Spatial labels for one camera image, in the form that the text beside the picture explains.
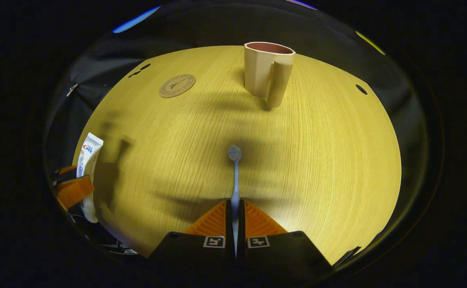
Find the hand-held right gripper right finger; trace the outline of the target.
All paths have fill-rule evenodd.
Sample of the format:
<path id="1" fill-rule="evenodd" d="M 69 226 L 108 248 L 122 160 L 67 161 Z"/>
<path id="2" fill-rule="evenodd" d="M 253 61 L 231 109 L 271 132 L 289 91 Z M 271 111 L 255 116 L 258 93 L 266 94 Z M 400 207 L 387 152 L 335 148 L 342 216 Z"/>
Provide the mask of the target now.
<path id="1" fill-rule="evenodd" d="M 287 231 L 252 202 L 241 200 L 237 257 L 266 277 L 323 277 L 333 267 L 303 231 Z"/>

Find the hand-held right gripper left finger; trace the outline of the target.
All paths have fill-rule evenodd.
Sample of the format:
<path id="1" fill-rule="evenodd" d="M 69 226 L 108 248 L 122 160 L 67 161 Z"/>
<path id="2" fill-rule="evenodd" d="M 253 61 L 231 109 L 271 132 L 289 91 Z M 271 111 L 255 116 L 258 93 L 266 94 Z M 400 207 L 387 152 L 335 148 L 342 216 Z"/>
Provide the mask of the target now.
<path id="1" fill-rule="evenodd" d="M 184 232 L 169 232 L 148 257 L 159 277 L 216 277 L 235 262 L 230 200 L 209 209 Z"/>

